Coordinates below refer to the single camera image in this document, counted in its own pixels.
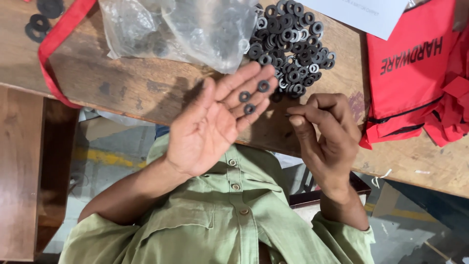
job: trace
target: red fabric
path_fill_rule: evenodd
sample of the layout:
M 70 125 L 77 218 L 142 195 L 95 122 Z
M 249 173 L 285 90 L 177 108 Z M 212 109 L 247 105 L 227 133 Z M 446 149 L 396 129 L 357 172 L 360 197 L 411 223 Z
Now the red fabric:
M 443 147 L 449 142 L 460 140 L 469 132 L 469 81 L 456 77 L 444 89 L 445 96 L 440 101 L 435 114 L 427 116 L 425 130 L 430 137 Z
M 423 124 L 443 96 L 454 5 L 455 0 L 432 0 L 402 14 L 388 41 L 367 34 L 371 107 L 362 147 L 420 134 L 417 129 L 387 136 Z
M 80 105 L 74 104 L 62 94 L 58 85 L 51 78 L 49 72 L 52 72 L 50 65 L 47 65 L 47 59 L 62 44 L 62 42 L 70 35 L 73 29 L 86 16 L 96 0 L 76 0 L 63 14 L 62 18 L 47 34 L 42 41 L 38 50 L 38 58 L 41 64 L 42 75 L 45 83 L 52 95 L 65 105 L 72 108 L 81 108 Z

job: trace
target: fingernail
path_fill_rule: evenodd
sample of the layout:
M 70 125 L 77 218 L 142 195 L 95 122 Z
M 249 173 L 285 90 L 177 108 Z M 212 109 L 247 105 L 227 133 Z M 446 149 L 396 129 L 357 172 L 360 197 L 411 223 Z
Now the fingernail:
M 298 117 L 293 117 L 293 118 L 290 118 L 290 123 L 292 123 L 293 126 L 300 126 L 303 124 L 303 119 L 298 118 Z

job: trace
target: red strap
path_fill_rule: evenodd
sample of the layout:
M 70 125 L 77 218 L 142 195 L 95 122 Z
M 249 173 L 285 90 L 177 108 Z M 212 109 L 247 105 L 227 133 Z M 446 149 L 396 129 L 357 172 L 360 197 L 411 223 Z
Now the red strap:
M 81 106 L 70 102 L 68 98 L 63 95 L 63 93 L 58 88 L 58 85 L 47 72 L 46 62 L 50 55 L 62 44 L 62 42 L 70 35 L 73 29 L 86 16 L 95 2 L 96 0 L 76 0 L 47 34 L 38 50 L 39 63 L 41 64 L 41 70 L 42 75 L 44 76 L 45 84 L 51 91 L 52 95 L 55 96 L 55 98 L 72 108 L 81 108 Z

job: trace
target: red hardware bag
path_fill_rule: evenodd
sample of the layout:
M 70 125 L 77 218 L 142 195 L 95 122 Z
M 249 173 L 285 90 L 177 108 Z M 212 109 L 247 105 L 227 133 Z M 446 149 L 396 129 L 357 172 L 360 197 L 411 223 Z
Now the red hardware bag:
M 371 106 L 360 146 L 420 134 L 443 96 L 454 6 L 431 0 L 402 14 L 388 41 L 367 34 Z

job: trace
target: finger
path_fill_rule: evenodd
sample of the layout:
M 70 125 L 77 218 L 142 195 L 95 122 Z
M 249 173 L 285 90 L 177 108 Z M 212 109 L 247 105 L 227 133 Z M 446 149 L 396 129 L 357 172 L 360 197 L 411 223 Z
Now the finger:
M 313 124 L 308 122 L 304 116 L 294 115 L 290 117 L 290 123 L 295 129 L 296 136 L 300 141 L 302 158 L 309 159 L 316 163 L 323 161 L 324 155 L 316 137 L 316 130 Z
M 193 126 L 186 131 L 193 131 L 197 124 L 202 121 L 208 113 L 210 106 L 215 102 L 215 81 L 211 77 L 204 80 L 201 93 L 187 106 L 187 108 L 177 117 L 173 124 L 183 124 Z
M 340 143 L 349 136 L 330 112 L 311 104 L 291 107 L 287 112 L 291 115 L 305 116 L 308 121 L 318 125 L 319 131 L 327 140 L 334 143 Z
M 355 140 L 360 140 L 361 133 L 353 117 L 347 97 L 342 93 L 312 94 L 306 104 L 329 111 Z
M 253 78 L 251 78 L 244 84 L 241 84 L 238 88 L 234 89 L 225 99 L 221 101 L 221 103 L 223 103 L 227 109 L 235 108 L 236 106 L 241 104 L 241 102 L 239 101 L 239 94 L 241 92 L 247 91 L 251 95 L 254 95 L 254 93 L 257 91 L 257 86 L 259 85 L 259 82 L 262 80 L 270 80 L 274 74 L 275 68 L 272 65 L 266 65 L 262 67 L 261 71 L 257 75 L 255 75 Z M 269 84 L 269 91 L 275 90 L 278 81 L 269 81 Z
M 261 71 L 261 66 L 258 62 L 250 62 L 240 69 L 235 74 L 226 75 L 218 81 L 217 92 L 215 100 L 221 101 L 227 97 L 234 89 L 245 83 L 247 80 L 254 77 Z
M 244 103 L 239 103 L 238 106 L 236 106 L 235 108 L 230 109 L 230 112 L 233 114 L 233 116 L 235 118 L 239 118 L 239 117 L 242 117 L 242 116 L 245 115 L 244 107 L 247 104 L 253 104 L 253 105 L 257 106 L 258 104 L 262 103 L 266 98 L 269 98 L 269 96 L 275 91 L 275 87 L 277 87 L 277 85 L 278 85 L 278 80 L 275 77 L 271 77 L 268 80 L 268 82 L 269 82 L 269 85 L 270 85 L 270 89 L 267 92 L 265 92 L 265 93 L 261 93 L 259 91 L 254 92 L 251 95 L 251 99 L 249 101 L 244 102 Z
M 265 110 L 267 110 L 269 104 L 270 100 L 266 98 L 256 106 L 256 111 L 254 111 L 254 113 L 238 118 L 238 120 L 236 121 L 236 129 L 238 130 L 238 132 L 242 132 L 248 126 L 252 125 L 256 120 L 258 120 L 261 114 L 264 113 Z

